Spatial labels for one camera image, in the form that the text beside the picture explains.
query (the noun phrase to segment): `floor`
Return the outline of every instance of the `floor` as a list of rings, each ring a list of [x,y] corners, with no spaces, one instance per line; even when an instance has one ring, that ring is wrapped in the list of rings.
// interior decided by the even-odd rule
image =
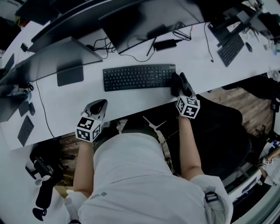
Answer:
[[[205,98],[213,102],[229,106],[239,110],[243,115],[243,125],[247,132],[257,136],[256,129],[261,130],[263,125],[269,131],[272,125],[273,113],[270,110],[270,101],[259,99],[248,93],[242,88],[224,90],[222,88],[214,89],[210,93],[201,94]],[[66,154],[76,155],[78,153],[80,140],[76,139],[75,133],[70,133],[61,137],[60,143]],[[168,147],[163,145],[166,157],[168,157]],[[75,171],[76,160],[64,160],[63,164],[68,167],[68,174]]]

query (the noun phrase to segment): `keyboard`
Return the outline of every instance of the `keyboard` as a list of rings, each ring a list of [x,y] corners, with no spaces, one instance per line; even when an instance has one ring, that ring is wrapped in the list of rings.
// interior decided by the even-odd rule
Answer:
[[[23,121],[23,124],[21,126],[21,129],[19,131],[19,134],[17,136],[17,138],[20,141],[20,143],[22,144],[22,146],[25,145],[33,128],[34,128],[34,125],[32,124],[30,118],[28,116],[26,116]]]
[[[174,64],[138,65],[103,69],[105,92],[170,87]]]
[[[218,54],[224,62],[224,65],[228,67],[233,59],[238,55],[241,49],[244,47],[244,42],[239,35],[236,35],[229,42],[226,43],[221,49],[218,50]]]

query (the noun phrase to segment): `white sleeve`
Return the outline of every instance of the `white sleeve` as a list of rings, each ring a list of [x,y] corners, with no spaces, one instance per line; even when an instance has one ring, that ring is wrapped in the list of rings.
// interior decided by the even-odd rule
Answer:
[[[66,197],[64,204],[72,220],[79,220],[78,211],[87,199],[81,192],[73,192]]]
[[[198,185],[206,193],[209,191],[215,192],[219,199],[221,200],[226,215],[226,223],[231,223],[231,218],[233,214],[233,205],[226,192],[224,185],[219,177],[208,176],[208,175],[198,175],[190,180],[190,182]]]

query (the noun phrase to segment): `desk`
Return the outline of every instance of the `desk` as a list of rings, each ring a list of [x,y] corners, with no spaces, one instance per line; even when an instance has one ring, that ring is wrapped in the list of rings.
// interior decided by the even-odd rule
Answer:
[[[237,55],[235,60],[226,68],[217,54],[218,41],[206,26],[206,34],[214,63],[210,61],[207,42],[204,34],[204,24],[194,25],[192,28],[192,40],[178,43],[176,48],[155,52],[152,58],[144,63],[137,62],[130,56],[121,56],[117,52],[109,54],[102,63],[84,66],[84,81],[62,87],[57,86],[56,75],[51,75],[38,80],[42,102],[45,106],[49,127],[55,137],[73,132],[79,121],[80,113],[85,106],[98,99],[107,99],[108,107],[105,121],[113,120],[146,109],[150,109],[168,102],[174,101],[169,88],[153,88],[127,91],[104,92],[102,69],[110,67],[122,67],[138,64],[176,64],[177,73],[184,72],[196,94],[212,90],[227,84],[231,84],[255,75],[267,72],[269,68],[280,69],[280,55],[274,56],[271,51],[265,51],[263,44],[268,40],[259,36],[260,42],[255,37],[241,35],[253,48],[250,53],[246,47]],[[42,29],[42,26],[30,22],[16,37],[6,51],[2,66],[4,66],[11,54],[15,54],[16,61],[26,59],[29,54],[19,50],[21,43],[31,46],[31,38]],[[181,29],[188,34],[190,27]],[[99,30],[80,39],[83,44],[92,44],[96,39],[105,37],[103,30]],[[157,41],[173,39],[172,33],[162,35]],[[125,52],[133,55],[138,60],[146,60],[146,53],[152,43],[147,41]],[[97,51],[105,57],[105,51]],[[51,138],[46,125],[44,111],[39,99],[36,83],[32,92],[31,102],[36,109],[34,116],[30,117],[34,124],[34,130],[27,140],[26,145],[34,144]],[[1,129],[10,149],[22,147],[17,139],[18,131],[24,117],[20,117],[16,111],[8,122],[1,123]]]

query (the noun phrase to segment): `person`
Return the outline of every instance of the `person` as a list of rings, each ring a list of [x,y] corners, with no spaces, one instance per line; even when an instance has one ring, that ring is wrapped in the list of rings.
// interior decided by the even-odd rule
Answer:
[[[81,224],[229,224],[233,205],[223,183],[203,173],[191,123],[178,120],[182,177],[171,173],[150,135],[116,135],[94,156],[93,145],[82,141],[74,192],[66,198],[71,219]]]

